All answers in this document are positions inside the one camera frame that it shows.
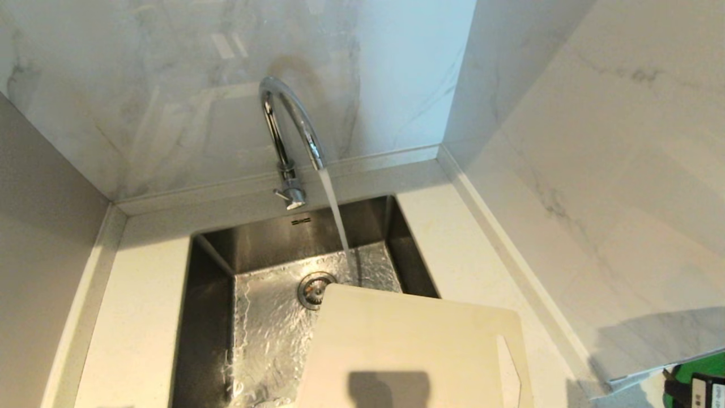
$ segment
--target faucet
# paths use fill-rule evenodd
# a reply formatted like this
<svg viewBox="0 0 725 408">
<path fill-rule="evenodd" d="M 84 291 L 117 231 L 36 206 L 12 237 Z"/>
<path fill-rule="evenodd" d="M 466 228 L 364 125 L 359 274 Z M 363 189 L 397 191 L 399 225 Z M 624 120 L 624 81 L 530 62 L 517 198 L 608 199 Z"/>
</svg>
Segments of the faucet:
<svg viewBox="0 0 725 408">
<path fill-rule="evenodd" d="M 307 115 L 307 111 L 305 111 L 299 98 L 289 86 L 279 79 L 273 76 L 262 79 L 262 82 L 260 82 L 262 111 L 265 114 L 265 119 L 267 119 L 267 126 L 270 129 L 272 142 L 277 151 L 277 158 L 279 159 L 277 169 L 282 178 L 282 188 L 274 189 L 273 192 L 284 199 L 287 210 L 294 210 L 307 203 L 305 201 L 305 190 L 302 189 L 302 183 L 297 178 L 294 161 L 287 156 L 277 117 L 275 117 L 274 97 L 279 98 L 282 101 L 282 105 L 287 109 L 287 113 L 292 118 L 302 138 L 304 147 L 307 149 L 307 155 L 310 156 L 310 161 L 312 161 L 315 170 L 325 168 L 325 161 L 320 150 L 320 142 L 318 141 L 315 129 L 312 127 L 310 117 Z"/>
</svg>

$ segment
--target drain strainer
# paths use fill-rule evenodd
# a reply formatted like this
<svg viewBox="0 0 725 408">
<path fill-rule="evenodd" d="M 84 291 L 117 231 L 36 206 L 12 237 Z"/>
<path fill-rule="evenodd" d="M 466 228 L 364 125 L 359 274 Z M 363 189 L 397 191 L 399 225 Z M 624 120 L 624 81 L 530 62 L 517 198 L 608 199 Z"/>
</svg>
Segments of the drain strainer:
<svg viewBox="0 0 725 408">
<path fill-rule="evenodd" d="M 297 287 L 297 298 L 302 305 L 310 310 L 318 310 L 325 295 L 325 288 L 337 279 L 327 272 L 315 272 L 307 275 Z"/>
</svg>

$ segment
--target cutting board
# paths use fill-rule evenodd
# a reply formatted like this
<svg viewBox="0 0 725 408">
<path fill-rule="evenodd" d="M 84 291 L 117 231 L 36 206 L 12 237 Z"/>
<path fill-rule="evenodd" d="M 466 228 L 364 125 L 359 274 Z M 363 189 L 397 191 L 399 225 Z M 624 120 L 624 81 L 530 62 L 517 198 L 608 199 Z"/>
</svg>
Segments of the cutting board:
<svg viewBox="0 0 725 408">
<path fill-rule="evenodd" d="M 329 285 L 298 408 L 531 408 L 514 311 Z"/>
</svg>

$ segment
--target running water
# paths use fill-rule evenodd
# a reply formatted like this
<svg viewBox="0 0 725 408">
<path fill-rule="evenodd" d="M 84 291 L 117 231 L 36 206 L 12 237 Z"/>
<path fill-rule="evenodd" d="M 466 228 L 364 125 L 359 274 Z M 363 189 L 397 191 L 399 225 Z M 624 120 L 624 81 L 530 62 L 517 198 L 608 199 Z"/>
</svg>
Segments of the running water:
<svg viewBox="0 0 725 408">
<path fill-rule="evenodd" d="M 342 241 L 342 249 L 345 250 L 345 259 L 347 260 L 347 268 L 352 273 L 353 258 L 350 252 L 350 246 L 347 244 L 347 235 L 345 234 L 345 227 L 342 226 L 342 217 L 340 216 L 340 208 L 337 206 L 337 198 L 335 197 L 335 191 L 332 189 L 332 180 L 330 180 L 330 174 L 326 168 L 318 171 L 320 173 L 320 180 L 322 185 L 325 187 L 327 193 L 327 199 L 330 200 L 330 208 L 332 208 L 332 215 L 335 217 L 335 224 L 337 224 L 337 232 L 340 234 L 340 240 Z"/>
</svg>

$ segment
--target stainless steel sink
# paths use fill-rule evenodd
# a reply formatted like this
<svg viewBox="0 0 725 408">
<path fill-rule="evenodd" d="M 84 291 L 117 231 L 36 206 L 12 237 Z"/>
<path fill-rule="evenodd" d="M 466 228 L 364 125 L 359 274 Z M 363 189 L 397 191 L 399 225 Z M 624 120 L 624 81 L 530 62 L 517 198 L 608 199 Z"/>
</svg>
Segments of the stainless steel sink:
<svg viewBox="0 0 725 408">
<path fill-rule="evenodd" d="M 393 196 L 340 211 L 352 270 L 330 208 L 195 237 L 173 407 L 293 402 L 329 282 L 439 297 Z"/>
</svg>

